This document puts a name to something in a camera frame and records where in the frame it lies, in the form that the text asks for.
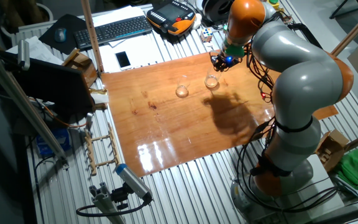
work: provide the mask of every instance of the white smartphone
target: white smartphone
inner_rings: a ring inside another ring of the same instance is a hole
[[[128,56],[125,52],[116,53],[116,58],[119,64],[121,71],[128,70],[132,68],[131,63],[129,62]]]

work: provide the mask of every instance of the black keyboard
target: black keyboard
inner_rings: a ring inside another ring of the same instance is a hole
[[[103,26],[94,28],[98,37],[99,45],[114,40],[125,39],[141,34],[147,34],[152,31],[152,27],[146,21],[145,16],[138,16],[112,22]],[[79,49],[88,49],[92,47],[88,30],[74,32],[74,37]]]

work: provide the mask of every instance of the glossy wooden surface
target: glossy wooden surface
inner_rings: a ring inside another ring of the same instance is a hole
[[[223,73],[213,90],[204,84],[210,67],[209,55],[200,54],[102,74],[125,162],[137,175],[243,144],[274,115],[245,63]],[[279,75],[269,74],[274,80]],[[182,75],[190,79],[186,98],[175,94]],[[314,115],[322,119],[334,114],[332,106]]]

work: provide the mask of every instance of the glass cup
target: glass cup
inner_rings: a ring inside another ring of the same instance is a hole
[[[205,77],[205,86],[207,88],[214,88],[219,83],[219,79],[222,76],[222,72],[215,71],[214,68],[209,68]]]
[[[189,91],[187,88],[189,87],[189,85],[190,85],[190,79],[186,75],[182,75],[178,79],[178,85],[177,85],[177,90],[176,90],[177,96],[180,98],[184,98],[184,97],[188,96]]]

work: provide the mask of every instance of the orange controller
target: orange controller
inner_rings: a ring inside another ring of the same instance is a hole
[[[147,19],[153,26],[171,35],[185,33],[195,18],[193,10],[176,1],[165,1],[147,12]]]

